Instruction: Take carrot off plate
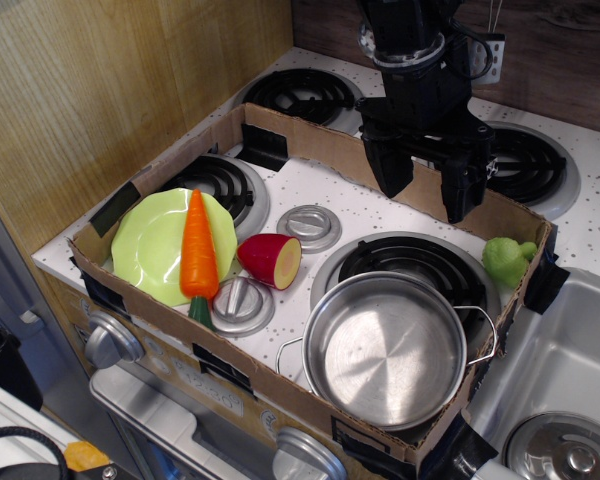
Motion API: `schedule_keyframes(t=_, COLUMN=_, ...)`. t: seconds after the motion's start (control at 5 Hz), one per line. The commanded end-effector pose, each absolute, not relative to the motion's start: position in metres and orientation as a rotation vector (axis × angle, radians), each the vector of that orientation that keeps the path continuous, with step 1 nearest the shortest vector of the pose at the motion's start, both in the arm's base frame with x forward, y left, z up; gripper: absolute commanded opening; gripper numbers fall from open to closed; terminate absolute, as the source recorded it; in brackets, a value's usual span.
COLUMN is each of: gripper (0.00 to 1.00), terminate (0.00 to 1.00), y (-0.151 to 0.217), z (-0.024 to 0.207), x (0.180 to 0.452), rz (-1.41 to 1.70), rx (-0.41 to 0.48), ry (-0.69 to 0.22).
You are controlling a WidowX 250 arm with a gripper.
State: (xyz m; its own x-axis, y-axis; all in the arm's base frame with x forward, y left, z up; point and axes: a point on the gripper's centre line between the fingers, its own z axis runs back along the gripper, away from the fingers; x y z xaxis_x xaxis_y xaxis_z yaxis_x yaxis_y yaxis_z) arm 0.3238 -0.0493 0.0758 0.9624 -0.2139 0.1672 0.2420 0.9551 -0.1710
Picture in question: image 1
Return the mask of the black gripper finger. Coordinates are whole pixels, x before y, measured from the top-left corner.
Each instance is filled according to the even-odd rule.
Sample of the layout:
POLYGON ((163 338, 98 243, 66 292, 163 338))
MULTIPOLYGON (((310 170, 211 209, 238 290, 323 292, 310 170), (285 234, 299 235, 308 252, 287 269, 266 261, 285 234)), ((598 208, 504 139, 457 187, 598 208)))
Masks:
POLYGON ((372 137, 364 133, 362 141, 380 191, 394 198, 414 179, 414 165, 404 148, 404 136, 372 137))
POLYGON ((490 161, 489 149, 452 149, 443 160, 440 166, 441 193, 450 224, 463 221, 482 204, 490 161))

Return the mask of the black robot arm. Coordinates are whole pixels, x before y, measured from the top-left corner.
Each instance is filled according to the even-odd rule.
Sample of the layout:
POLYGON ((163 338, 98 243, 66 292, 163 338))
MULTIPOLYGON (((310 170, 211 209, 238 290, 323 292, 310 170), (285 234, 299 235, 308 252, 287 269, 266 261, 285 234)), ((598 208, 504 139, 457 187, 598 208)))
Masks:
POLYGON ((361 1, 359 44, 381 72, 384 94, 355 104, 361 138, 380 190, 389 198, 414 178, 414 159, 441 174, 447 220, 462 221, 484 198, 491 127, 468 108, 472 43, 458 1, 361 1))

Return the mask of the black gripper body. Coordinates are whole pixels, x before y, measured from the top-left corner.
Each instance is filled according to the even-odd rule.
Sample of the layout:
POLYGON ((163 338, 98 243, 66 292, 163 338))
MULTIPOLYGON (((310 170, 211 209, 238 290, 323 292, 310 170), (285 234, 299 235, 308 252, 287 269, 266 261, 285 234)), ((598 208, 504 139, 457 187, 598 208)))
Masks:
POLYGON ((381 72, 384 95, 356 103, 362 135, 404 136, 404 148, 438 168, 452 149, 489 149, 493 131, 468 111, 472 80, 470 43, 464 33, 437 33, 423 48, 396 53, 380 49, 372 33, 358 42, 381 72))

